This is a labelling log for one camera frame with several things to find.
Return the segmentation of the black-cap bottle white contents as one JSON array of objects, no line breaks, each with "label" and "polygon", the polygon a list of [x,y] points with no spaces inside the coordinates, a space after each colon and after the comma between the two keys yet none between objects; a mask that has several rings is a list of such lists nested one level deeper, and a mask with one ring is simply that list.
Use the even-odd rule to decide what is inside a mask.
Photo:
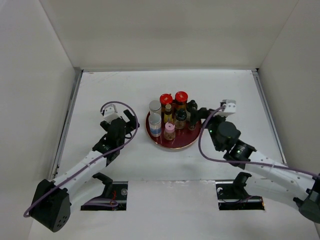
[{"label": "black-cap bottle white contents", "polygon": [[191,100],[186,105],[188,129],[193,131],[196,127],[196,115],[198,111],[198,105],[195,100]]}]

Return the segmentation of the black-cap bottle brown spice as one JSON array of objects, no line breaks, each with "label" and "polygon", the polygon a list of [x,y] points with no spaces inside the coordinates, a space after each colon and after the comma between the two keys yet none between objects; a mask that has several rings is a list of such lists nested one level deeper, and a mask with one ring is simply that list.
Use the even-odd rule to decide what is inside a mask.
[{"label": "black-cap bottle brown spice", "polygon": [[180,108],[175,112],[174,125],[177,130],[182,130],[186,126],[187,113],[185,109]]}]

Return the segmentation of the red-lid jar dark sauce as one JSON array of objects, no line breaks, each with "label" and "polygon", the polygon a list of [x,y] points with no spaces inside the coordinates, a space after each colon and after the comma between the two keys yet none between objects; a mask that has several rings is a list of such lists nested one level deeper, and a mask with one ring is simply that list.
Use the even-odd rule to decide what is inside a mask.
[{"label": "red-lid jar dark sauce", "polygon": [[175,109],[186,109],[188,94],[185,91],[178,91],[174,96]]}]

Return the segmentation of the silver-lid shaker blue label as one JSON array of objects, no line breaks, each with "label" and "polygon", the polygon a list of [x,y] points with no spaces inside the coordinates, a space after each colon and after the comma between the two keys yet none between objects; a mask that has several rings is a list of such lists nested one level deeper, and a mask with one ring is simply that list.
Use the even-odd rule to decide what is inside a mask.
[{"label": "silver-lid shaker blue label", "polygon": [[150,134],[157,138],[162,133],[162,118],[158,113],[151,113],[148,117]]}]

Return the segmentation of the silver-lid shaker light label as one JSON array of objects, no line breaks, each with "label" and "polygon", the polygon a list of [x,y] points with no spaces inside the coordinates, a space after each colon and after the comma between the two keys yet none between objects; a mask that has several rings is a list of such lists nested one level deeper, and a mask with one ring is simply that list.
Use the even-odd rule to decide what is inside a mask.
[{"label": "silver-lid shaker light label", "polygon": [[159,114],[162,115],[162,105],[159,100],[152,100],[149,103],[149,113],[150,115]]}]

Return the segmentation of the small gold-cap yellow bottle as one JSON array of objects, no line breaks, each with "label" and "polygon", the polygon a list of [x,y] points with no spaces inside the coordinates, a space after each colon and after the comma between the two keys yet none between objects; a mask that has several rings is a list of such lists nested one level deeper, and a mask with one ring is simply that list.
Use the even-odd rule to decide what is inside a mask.
[{"label": "small gold-cap yellow bottle", "polygon": [[172,123],[173,122],[173,114],[172,114],[172,105],[166,104],[164,110],[164,123]]}]

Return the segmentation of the red-lid jar amber contents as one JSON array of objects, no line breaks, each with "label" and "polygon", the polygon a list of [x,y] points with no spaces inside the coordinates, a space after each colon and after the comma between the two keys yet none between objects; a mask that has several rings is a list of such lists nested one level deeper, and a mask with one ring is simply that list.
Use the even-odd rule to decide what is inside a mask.
[{"label": "red-lid jar amber contents", "polygon": [[173,97],[171,93],[164,93],[159,97],[159,102],[161,104],[161,116],[164,116],[166,105],[172,105]]}]

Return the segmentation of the pink-lid spice shaker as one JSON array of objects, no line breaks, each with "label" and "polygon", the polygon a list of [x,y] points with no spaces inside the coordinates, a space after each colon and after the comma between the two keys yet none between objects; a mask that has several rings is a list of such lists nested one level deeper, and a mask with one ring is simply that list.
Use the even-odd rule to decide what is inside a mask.
[{"label": "pink-lid spice shaker", "polygon": [[172,122],[167,122],[164,125],[163,136],[166,140],[172,141],[176,137],[175,125]]}]

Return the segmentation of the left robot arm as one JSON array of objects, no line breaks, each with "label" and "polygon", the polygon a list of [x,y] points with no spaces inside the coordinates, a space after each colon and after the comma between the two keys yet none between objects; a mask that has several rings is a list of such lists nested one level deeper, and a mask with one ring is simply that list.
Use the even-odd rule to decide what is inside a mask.
[{"label": "left robot arm", "polygon": [[125,121],[117,116],[105,124],[106,134],[78,164],[53,180],[43,179],[36,187],[31,206],[24,217],[31,217],[51,232],[59,231],[71,215],[72,197],[92,177],[100,176],[120,151],[136,135],[140,126],[136,113],[124,110]]}]

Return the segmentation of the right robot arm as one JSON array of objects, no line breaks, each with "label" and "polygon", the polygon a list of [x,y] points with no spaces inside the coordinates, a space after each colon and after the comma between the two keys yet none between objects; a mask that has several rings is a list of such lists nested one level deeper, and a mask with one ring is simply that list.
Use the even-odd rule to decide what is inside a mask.
[{"label": "right robot arm", "polygon": [[241,132],[226,118],[236,113],[235,100],[224,99],[217,109],[196,109],[195,101],[187,104],[189,124],[203,120],[201,130],[208,130],[214,149],[222,152],[221,163],[242,171],[233,181],[232,192],[238,198],[247,194],[270,198],[297,210],[303,217],[320,222],[320,176],[290,168],[240,140]]}]

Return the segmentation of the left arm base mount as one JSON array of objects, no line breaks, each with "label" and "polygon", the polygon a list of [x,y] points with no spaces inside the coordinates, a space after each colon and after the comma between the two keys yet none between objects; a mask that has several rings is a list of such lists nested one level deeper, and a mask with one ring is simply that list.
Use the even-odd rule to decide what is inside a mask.
[{"label": "left arm base mount", "polygon": [[96,173],[93,178],[104,185],[100,195],[90,199],[81,207],[81,211],[126,211],[128,188],[127,181],[113,181],[103,173]]}]

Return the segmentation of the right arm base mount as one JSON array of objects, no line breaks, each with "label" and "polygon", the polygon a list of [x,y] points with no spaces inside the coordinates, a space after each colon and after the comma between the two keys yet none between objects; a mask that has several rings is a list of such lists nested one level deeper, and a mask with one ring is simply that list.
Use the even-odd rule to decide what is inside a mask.
[{"label": "right arm base mount", "polygon": [[249,195],[245,190],[250,173],[240,172],[233,180],[215,182],[218,208],[220,211],[264,211],[265,205],[261,196]]}]

